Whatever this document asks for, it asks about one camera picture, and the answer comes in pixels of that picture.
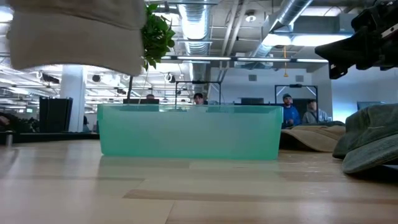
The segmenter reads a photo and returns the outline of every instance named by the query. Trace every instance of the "black equipment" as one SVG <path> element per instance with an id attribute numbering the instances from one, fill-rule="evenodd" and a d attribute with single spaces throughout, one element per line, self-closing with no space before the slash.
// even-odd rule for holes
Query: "black equipment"
<path id="1" fill-rule="evenodd" d="M 158 99 L 123 99 L 123 104 L 159 104 Z"/>
<path id="2" fill-rule="evenodd" d="M 398 0 L 375 1 L 351 21 L 355 34 L 347 39 L 321 45 L 315 53 L 329 61 L 330 79 L 358 70 L 398 66 Z"/>
<path id="3" fill-rule="evenodd" d="M 73 99 L 40 98 L 41 133 L 62 133 L 69 131 Z"/>
<path id="4" fill-rule="evenodd" d="M 242 105 L 263 105 L 263 98 L 241 98 Z"/>

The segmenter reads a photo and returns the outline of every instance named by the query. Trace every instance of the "white hat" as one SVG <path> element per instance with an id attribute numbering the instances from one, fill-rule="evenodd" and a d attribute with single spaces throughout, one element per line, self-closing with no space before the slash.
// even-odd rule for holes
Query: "white hat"
<path id="1" fill-rule="evenodd" d="M 64 8 L 58 1 L 43 1 L 48 7 L 34 5 L 37 1 L 9 1 L 15 10 L 9 33 L 13 68 L 67 63 L 140 74 L 143 1 L 71 1 Z"/>

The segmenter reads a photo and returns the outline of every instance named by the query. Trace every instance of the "translucent green bin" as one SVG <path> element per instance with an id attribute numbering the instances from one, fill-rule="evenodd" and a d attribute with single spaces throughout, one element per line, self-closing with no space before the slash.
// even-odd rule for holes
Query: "translucent green bin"
<path id="1" fill-rule="evenodd" d="M 98 105 L 105 156 L 277 159 L 279 106 Z"/>

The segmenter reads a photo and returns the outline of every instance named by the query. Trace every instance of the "black speaker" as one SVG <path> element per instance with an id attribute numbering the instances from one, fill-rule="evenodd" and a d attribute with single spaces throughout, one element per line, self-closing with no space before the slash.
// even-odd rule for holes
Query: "black speaker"
<path id="1" fill-rule="evenodd" d="M 40 132 L 61 133 L 69 130 L 73 99 L 40 98 Z"/>

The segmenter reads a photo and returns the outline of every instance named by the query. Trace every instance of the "wooden table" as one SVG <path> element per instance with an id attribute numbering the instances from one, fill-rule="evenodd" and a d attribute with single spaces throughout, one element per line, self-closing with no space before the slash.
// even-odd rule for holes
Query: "wooden table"
<path id="1" fill-rule="evenodd" d="M 396 170 L 353 178 L 340 166 L 319 152 L 209 161 L 101 157 L 99 141 L 21 144 L 0 148 L 0 220 L 398 223 Z"/>

